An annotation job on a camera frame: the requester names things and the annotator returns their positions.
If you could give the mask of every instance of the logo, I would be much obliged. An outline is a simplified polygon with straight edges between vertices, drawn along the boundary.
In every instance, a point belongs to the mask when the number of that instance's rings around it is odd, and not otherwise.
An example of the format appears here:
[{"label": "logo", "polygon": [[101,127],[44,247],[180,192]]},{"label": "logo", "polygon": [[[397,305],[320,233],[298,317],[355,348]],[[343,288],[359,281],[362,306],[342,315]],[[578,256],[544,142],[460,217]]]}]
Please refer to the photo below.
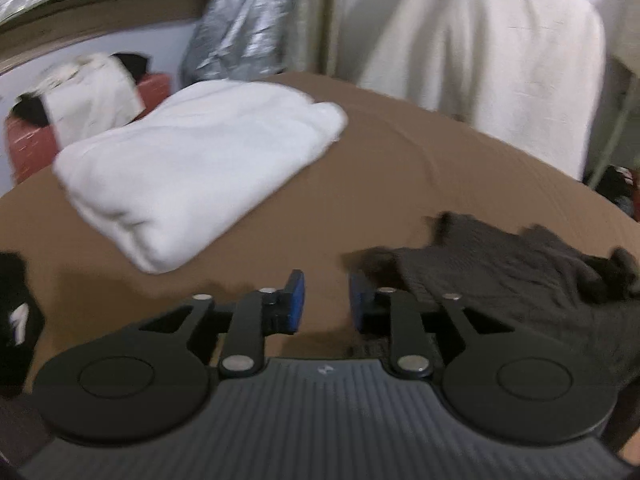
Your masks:
[{"label": "logo", "polygon": [[325,377],[329,374],[335,372],[335,368],[329,365],[319,366],[318,373],[324,375]]},{"label": "logo", "polygon": [[15,345],[24,343],[27,330],[27,320],[29,319],[29,305],[21,304],[9,316],[9,324],[14,330]]}]

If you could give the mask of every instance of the dark gray cloth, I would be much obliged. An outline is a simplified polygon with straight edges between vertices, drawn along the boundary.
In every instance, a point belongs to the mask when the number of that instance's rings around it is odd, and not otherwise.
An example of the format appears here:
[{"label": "dark gray cloth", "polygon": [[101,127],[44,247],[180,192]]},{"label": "dark gray cloth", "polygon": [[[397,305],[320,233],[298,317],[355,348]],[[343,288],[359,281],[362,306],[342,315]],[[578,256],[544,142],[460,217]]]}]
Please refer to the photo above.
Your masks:
[{"label": "dark gray cloth", "polygon": [[[638,271],[621,248],[597,258],[541,226],[514,235],[446,213],[436,222],[431,245],[372,250],[362,269],[377,286],[405,288],[434,309],[434,297],[457,292],[466,306],[592,354],[620,389],[640,376]],[[627,436],[637,426],[627,428]]]},{"label": "dark gray cloth", "polygon": [[30,396],[0,397],[0,452],[9,463],[22,465],[50,440],[50,432]]}]

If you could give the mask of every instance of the black cloth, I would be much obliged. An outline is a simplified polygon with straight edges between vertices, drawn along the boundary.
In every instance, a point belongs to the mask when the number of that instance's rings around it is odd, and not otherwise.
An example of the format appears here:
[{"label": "black cloth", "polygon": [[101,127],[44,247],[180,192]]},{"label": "black cloth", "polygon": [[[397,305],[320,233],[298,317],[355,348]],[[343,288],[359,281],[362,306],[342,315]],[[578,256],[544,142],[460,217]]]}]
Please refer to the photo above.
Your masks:
[{"label": "black cloth", "polygon": [[0,253],[0,396],[22,391],[44,322],[27,286],[23,260]]},{"label": "black cloth", "polygon": [[[435,297],[457,292],[466,306],[590,353],[607,365],[621,390],[640,377],[639,273],[622,248],[598,258],[541,226],[514,235],[446,213],[436,222],[431,245],[372,250],[362,269],[377,286],[408,290],[435,310]],[[626,428],[613,432],[617,442],[638,428],[640,409],[637,401],[633,405],[638,413],[633,423],[627,420]]]},{"label": "black cloth", "polygon": [[[587,174],[582,182],[587,184],[592,174]],[[602,175],[595,191],[614,203],[631,218],[635,218],[633,177],[629,170],[617,166],[609,166]]]},{"label": "black cloth", "polygon": [[21,466],[51,439],[31,396],[0,397],[0,452],[11,465]]},{"label": "black cloth", "polygon": [[[141,54],[130,54],[127,52],[119,52],[113,54],[131,74],[133,80],[138,84],[146,74],[148,67],[148,57]],[[11,110],[12,114],[28,123],[44,128],[50,125],[47,111],[45,110],[42,98],[33,93],[22,94],[18,97],[18,102]]]}]

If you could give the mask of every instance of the white sheet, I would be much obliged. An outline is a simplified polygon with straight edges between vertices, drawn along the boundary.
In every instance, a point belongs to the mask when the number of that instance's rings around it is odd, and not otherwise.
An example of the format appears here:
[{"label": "white sheet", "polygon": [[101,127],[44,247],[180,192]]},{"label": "white sheet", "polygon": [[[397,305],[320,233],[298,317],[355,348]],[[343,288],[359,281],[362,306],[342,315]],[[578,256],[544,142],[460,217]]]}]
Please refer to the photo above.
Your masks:
[{"label": "white sheet", "polygon": [[357,84],[581,178],[604,59],[586,0],[401,0]]},{"label": "white sheet", "polygon": [[270,83],[208,81],[65,148],[69,200],[141,270],[177,269],[338,140],[342,109]]},{"label": "white sheet", "polygon": [[145,109],[129,72],[103,53],[52,67],[31,91],[42,96],[61,149],[129,124]]}]

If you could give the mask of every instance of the brown bed sheet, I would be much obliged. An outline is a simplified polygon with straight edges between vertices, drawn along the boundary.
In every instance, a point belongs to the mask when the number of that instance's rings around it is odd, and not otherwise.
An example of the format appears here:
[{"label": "brown bed sheet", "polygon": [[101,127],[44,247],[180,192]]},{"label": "brown bed sheet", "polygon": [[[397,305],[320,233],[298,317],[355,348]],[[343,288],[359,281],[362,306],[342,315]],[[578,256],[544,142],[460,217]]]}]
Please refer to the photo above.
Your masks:
[{"label": "brown bed sheet", "polygon": [[469,213],[507,231],[539,223],[586,253],[621,245],[640,256],[640,227],[553,168],[464,124],[309,74],[273,80],[347,112],[342,139],[190,263],[143,274],[66,201],[49,169],[0,200],[0,250],[28,263],[47,317],[33,373],[71,346],[209,293],[236,299],[306,273],[296,336],[271,336],[269,355],[338,357],[354,341],[345,259],[371,246],[420,246],[426,219]]}]

